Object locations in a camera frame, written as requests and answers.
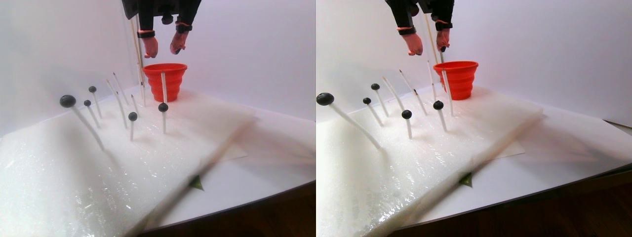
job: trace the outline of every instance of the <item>green triangle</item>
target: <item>green triangle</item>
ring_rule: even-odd
[[[465,186],[469,186],[471,188],[472,187],[472,173],[466,174],[465,177],[459,180],[459,183]]]
[[[202,182],[200,181],[200,176],[196,176],[195,178],[193,178],[193,180],[191,180],[191,183],[189,183],[189,187],[192,188],[197,188],[199,190],[204,191],[204,188],[202,187]]]

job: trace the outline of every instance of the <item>white backdrop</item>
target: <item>white backdrop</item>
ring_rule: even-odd
[[[59,98],[78,104],[110,95],[115,71],[123,87],[137,80],[131,26],[120,1],[0,2],[0,137],[67,112]]]
[[[169,52],[175,25],[154,18],[158,56],[143,63],[185,63],[184,88],[313,121],[314,5],[315,0],[204,0],[186,50],[178,55]]]
[[[630,12],[626,0],[457,0],[446,61],[478,61],[476,85],[632,125]],[[415,26],[425,31],[419,16]],[[374,97],[368,86],[382,75],[407,92],[399,68],[429,85],[427,37],[424,55],[409,57],[394,27],[383,1],[319,1],[317,91],[353,111],[362,97]],[[317,114],[335,116],[326,107]]]

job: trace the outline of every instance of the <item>black ball on stick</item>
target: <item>black ball on stick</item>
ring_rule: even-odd
[[[169,106],[165,103],[160,103],[158,105],[158,111],[160,112],[167,112],[167,110],[169,110]]]
[[[64,95],[59,99],[59,104],[64,108],[70,108],[75,106],[77,100],[72,95]]]
[[[441,102],[441,100],[437,100],[437,102],[432,104],[432,107],[436,110],[443,109],[443,102]]]
[[[136,121],[136,119],[138,119],[138,114],[136,114],[136,112],[131,112],[130,115],[127,116],[127,118],[134,122]]]
[[[410,119],[413,116],[413,113],[410,110],[405,110],[401,113],[401,117],[404,119]]]
[[[318,96],[316,96],[316,103],[320,104],[321,106],[328,106],[333,102],[334,102],[334,96],[327,92],[320,93]]]

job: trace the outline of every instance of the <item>black wristband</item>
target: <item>black wristband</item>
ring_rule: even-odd
[[[138,36],[138,38],[139,38],[139,39],[142,39],[142,38],[151,38],[151,37],[156,36],[156,32],[155,32],[155,31],[152,31],[152,32],[145,32],[145,33],[138,33],[138,32],[136,32],[136,35]]]
[[[185,31],[191,31],[193,30],[193,26],[192,25],[176,25],[176,31],[178,33],[184,33]]]
[[[452,28],[452,23],[445,24],[441,22],[436,22],[435,28],[437,29],[437,31],[441,31],[443,29],[449,29],[449,28]]]
[[[417,33],[417,30],[415,30],[415,27],[412,27],[405,30],[398,30],[398,32],[399,32],[399,35],[409,35],[412,33]]]

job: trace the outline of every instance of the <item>silicone bucket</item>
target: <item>silicone bucket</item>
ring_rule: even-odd
[[[434,70],[439,74],[441,83],[444,84],[444,91],[446,88],[441,71],[446,70],[452,100],[465,100],[472,94],[472,83],[477,67],[478,63],[474,61],[452,61],[439,63],[434,66]]]
[[[162,78],[161,73],[164,71],[165,83],[167,84],[167,102],[174,101],[180,93],[180,85],[182,84],[182,75],[188,67],[181,63],[159,63],[151,64],[143,67],[143,72],[147,75],[149,85],[152,87],[154,100],[164,102],[162,97]]]

